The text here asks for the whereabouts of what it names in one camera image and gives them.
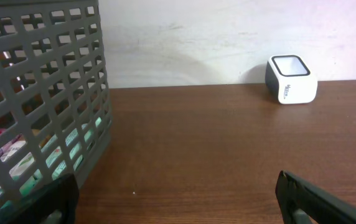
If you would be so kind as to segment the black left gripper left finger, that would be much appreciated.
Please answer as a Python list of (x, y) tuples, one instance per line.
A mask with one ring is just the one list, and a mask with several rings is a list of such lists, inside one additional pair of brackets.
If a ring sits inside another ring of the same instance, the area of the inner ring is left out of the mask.
[(60, 223), (73, 224), (79, 189), (73, 174), (65, 174), (24, 197), (12, 213), (10, 223), (40, 223), (54, 211), (61, 213)]

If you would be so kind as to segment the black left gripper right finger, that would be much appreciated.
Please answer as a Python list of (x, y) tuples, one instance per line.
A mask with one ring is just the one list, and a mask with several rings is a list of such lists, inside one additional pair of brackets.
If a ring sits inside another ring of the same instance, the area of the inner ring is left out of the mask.
[(279, 173), (275, 194), (285, 224), (356, 224), (356, 207), (290, 172)]

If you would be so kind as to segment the white barcode scanner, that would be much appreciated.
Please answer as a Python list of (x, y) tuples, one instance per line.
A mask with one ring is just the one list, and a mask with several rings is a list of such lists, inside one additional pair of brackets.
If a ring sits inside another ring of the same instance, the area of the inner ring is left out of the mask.
[(317, 77), (298, 55), (274, 55), (266, 64), (265, 83), (282, 105), (312, 102), (317, 93)]

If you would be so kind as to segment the grey plastic mesh basket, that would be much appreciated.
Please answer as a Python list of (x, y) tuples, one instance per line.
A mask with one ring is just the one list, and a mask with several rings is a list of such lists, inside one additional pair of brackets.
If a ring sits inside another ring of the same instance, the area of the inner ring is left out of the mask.
[(110, 141), (98, 1), (0, 1), (0, 209), (73, 174)]

